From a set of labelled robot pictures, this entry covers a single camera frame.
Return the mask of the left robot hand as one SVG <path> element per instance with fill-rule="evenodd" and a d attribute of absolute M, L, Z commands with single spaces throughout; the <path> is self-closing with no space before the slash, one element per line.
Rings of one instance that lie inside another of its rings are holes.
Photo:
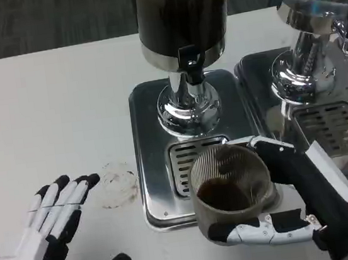
<path fill-rule="evenodd" d="M 0 260 L 66 260 L 88 193 L 100 182 L 96 173 L 71 180 L 58 177 L 33 196 L 20 243 L 11 255 Z M 111 260 L 132 260 L 119 253 Z"/>

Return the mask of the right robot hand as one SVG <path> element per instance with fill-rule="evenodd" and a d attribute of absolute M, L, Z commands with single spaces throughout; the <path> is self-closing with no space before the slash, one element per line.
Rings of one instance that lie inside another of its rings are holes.
<path fill-rule="evenodd" d="M 190 170 L 199 229 L 218 244 L 313 240 L 348 260 L 348 180 L 317 142 L 300 152 L 275 139 L 243 137 L 207 149 Z"/>

